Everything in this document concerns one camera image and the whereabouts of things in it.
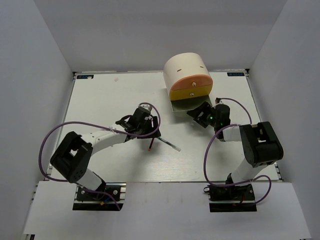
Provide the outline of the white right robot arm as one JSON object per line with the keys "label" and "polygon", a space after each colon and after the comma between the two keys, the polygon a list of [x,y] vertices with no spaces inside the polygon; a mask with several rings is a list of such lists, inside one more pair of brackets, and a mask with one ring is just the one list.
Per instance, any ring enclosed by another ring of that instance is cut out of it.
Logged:
{"label": "white right robot arm", "polygon": [[[244,193],[244,185],[259,178],[269,178],[267,175],[258,175],[264,168],[273,165],[284,156],[283,147],[270,122],[257,124],[232,124],[231,109],[216,99],[216,105],[202,103],[186,114],[193,118],[201,127],[213,127],[214,136],[208,143],[203,159],[203,174],[209,185],[216,188],[226,188],[226,195],[236,200]],[[211,145],[215,140],[222,142],[240,142],[244,159],[240,165],[228,175],[225,184],[214,184],[207,175],[207,160]]]}

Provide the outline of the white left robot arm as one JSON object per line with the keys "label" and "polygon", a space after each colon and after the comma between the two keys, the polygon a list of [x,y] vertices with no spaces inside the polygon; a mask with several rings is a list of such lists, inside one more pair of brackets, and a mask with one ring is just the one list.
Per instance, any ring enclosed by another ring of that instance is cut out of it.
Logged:
{"label": "white left robot arm", "polygon": [[80,125],[99,128],[96,132],[65,135],[53,153],[50,164],[71,183],[88,190],[90,196],[99,200],[105,196],[106,182],[88,166],[91,157],[109,147],[134,139],[154,139],[161,136],[161,117],[151,113],[152,106],[138,106],[133,114],[126,115],[109,127],[87,122]]}

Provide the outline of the cream round drawer organizer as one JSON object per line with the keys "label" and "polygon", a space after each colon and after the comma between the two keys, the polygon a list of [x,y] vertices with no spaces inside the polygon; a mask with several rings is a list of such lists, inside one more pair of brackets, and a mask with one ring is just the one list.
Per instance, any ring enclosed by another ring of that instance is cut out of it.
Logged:
{"label": "cream round drawer organizer", "polygon": [[163,78],[173,112],[193,110],[210,100],[214,82],[197,53],[171,57],[164,65]]}

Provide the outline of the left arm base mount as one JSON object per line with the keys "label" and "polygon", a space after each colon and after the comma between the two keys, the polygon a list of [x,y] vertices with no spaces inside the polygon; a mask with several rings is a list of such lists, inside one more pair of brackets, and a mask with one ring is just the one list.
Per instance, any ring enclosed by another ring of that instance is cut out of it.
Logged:
{"label": "left arm base mount", "polygon": [[76,188],[73,211],[114,212],[120,211],[125,202],[126,183],[107,183],[101,193],[86,191],[82,186]]}

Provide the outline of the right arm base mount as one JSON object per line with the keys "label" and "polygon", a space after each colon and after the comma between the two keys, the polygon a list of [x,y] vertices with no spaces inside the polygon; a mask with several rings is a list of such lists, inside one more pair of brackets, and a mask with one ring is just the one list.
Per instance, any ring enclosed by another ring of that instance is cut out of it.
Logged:
{"label": "right arm base mount", "polygon": [[211,213],[256,212],[256,199],[251,184],[231,187],[208,185],[203,189],[208,194]]}

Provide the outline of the red pen refill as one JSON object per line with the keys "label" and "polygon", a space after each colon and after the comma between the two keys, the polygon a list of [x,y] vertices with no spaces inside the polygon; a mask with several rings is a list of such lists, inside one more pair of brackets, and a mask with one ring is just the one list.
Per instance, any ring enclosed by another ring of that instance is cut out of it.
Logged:
{"label": "red pen refill", "polygon": [[149,151],[149,152],[150,152],[151,149],[152,149],[152,146],[153,146],[154,141],[155,141],[155,138],[152,138],[152,139],[151,139],[151,142],[150,142],[150,144],[149,144],[149,147],[148,147],[148,151]]}

